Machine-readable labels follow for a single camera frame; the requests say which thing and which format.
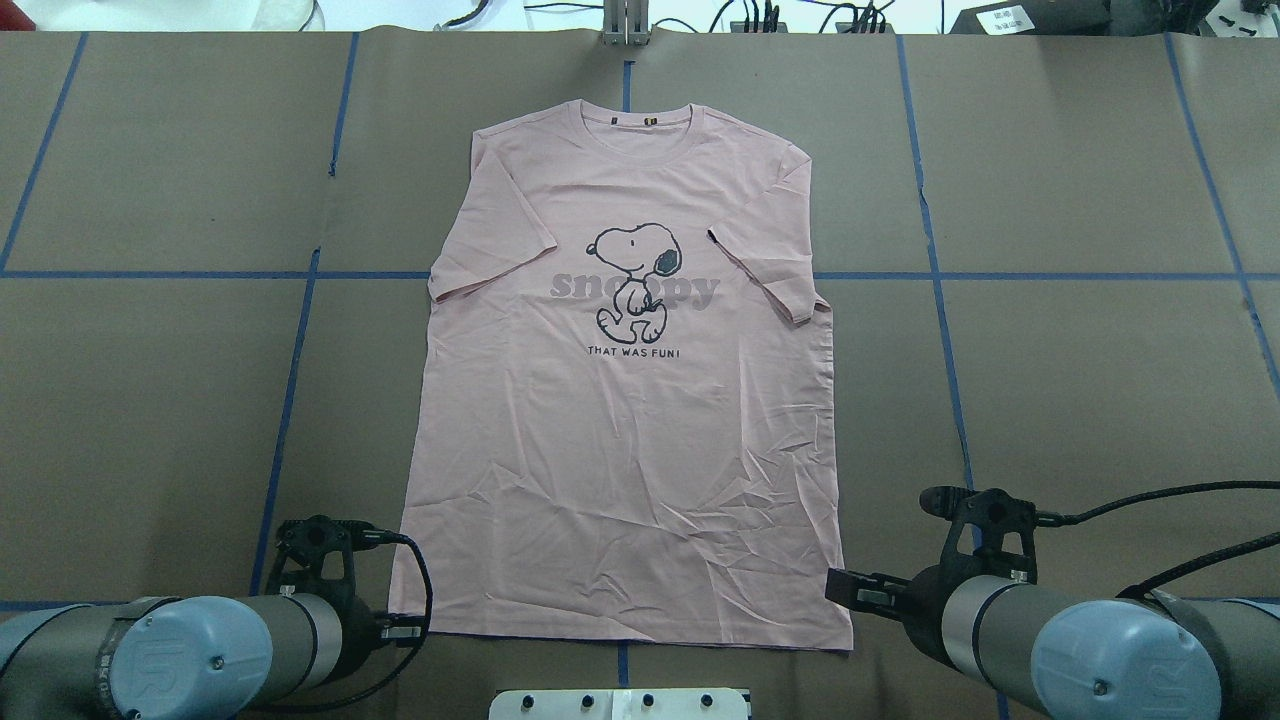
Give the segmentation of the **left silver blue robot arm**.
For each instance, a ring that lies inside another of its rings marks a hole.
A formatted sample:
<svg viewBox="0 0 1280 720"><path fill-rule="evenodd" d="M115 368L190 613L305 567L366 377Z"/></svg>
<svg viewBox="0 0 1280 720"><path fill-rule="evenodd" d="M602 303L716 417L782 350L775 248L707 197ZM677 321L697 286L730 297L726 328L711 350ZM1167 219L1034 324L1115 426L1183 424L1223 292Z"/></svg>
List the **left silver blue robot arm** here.
<svg viewBox="0 0 1280 720"><path fill-rule="evenodd" d="M389 644L417 650L425 616L340 610L315 593L72 603L3 623L5 719L229 719L285 712Z"/></svg>

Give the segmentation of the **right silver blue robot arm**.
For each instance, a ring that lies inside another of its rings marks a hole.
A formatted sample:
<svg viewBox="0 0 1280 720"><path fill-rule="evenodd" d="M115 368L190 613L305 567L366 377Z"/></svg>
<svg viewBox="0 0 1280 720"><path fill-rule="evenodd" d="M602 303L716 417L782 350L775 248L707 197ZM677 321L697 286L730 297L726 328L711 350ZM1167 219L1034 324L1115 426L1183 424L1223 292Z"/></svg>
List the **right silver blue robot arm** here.
<svg viewBox="0 0 1280 720"><path fill-rule="evenodd" d="M902 625L924 656L1052 719L1275 719L1277 605L1088 600L928 568L906 580L832 568L826 598Z"/></svg>

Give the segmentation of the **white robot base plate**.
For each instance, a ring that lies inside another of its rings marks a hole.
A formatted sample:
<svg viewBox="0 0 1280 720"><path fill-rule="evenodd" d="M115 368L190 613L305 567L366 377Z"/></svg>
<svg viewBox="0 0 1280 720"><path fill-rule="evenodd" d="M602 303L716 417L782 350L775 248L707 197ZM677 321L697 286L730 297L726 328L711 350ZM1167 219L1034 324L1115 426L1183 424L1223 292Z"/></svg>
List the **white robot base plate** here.
<svg viewBox="0 0 1280 720"><path fill-rule="evenodd" d="M751 719L750 693L727 687L504 691L489 719Z"/></svg>

